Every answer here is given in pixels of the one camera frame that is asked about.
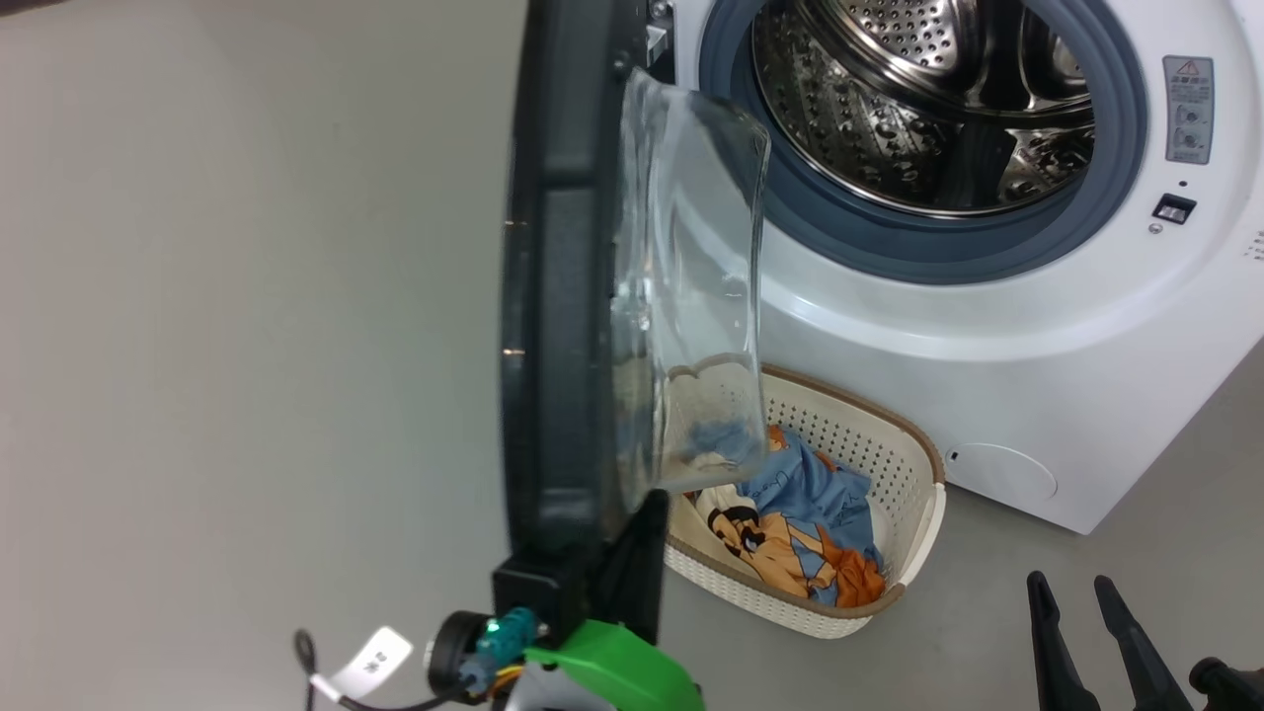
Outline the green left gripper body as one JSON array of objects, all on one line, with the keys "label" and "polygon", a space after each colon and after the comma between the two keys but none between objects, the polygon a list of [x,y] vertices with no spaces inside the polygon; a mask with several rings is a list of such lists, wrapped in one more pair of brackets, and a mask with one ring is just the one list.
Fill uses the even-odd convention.
[{"label": "green left gripper body", "polygon": [[525,653],[506,710],[704,710],[699,684],[624,626],[588,621],[556,649]]}]

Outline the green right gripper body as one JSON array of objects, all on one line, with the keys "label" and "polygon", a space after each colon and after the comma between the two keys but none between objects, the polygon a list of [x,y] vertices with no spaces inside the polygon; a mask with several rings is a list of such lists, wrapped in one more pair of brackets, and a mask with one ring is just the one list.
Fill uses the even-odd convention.
[{"label": "green right gripper body", "polygon": [[1192,667],[1189,684],[1205,696],[1207,711],[1263,711],[1263,668],[1237,671],[1210,657]]}]

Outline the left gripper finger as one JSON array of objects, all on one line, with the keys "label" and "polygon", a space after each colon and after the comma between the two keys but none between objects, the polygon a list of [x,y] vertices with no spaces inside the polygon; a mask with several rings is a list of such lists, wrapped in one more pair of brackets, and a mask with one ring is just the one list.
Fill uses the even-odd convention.
[{"label": "left gripper finger", "polygon": [[546,630],[541,645],[561,645],[589,617],[589,563],[579,555],[513,553],[492,573],[494,614],[530,610]]},{"label": "left gripper finger", "polygon": [[592,577],[592,617],[627,628],[646,643],[659,641],[671,507],[667,491],[652,490],[605,547]]}]

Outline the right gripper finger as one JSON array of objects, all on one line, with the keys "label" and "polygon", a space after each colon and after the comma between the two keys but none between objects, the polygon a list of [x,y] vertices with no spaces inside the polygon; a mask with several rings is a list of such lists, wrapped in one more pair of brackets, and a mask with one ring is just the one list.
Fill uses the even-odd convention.
[{"label": "right gripper finger", "polygon": [[1039,710],[1101,710],[1071,660],[1060,633],[1060,609],[1047,576],[1040,571],[1029,573],[1026,593]]},{"label": "right gripper finger", "polygon": [[1103,624],[1120,649],[1133,689],[1134,710],[1192,710],[1181,684],[1157,652],[1141,622],[1127,609],[1114,581],[1106,576],[1097,576],[1095,593]]}]

